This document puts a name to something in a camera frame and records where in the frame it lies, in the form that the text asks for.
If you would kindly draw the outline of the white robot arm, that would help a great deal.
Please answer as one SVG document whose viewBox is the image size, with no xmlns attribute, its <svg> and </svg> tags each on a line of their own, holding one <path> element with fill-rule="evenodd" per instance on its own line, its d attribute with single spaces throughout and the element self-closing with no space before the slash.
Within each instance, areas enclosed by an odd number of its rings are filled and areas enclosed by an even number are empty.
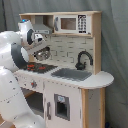
<svg viewBox="0 0 128 128">
<path fill-rule="evenodd" d="M 39 44 L 42 36 L 36 37 L 31 22 L 23 19 L 19 31 L 0 33 L 0 115 L 16 128 L 46 128 L 45 121 L 28 106 L 24 94 L 14 76 L 29 61 L 27 48 Z"/>
</svg>

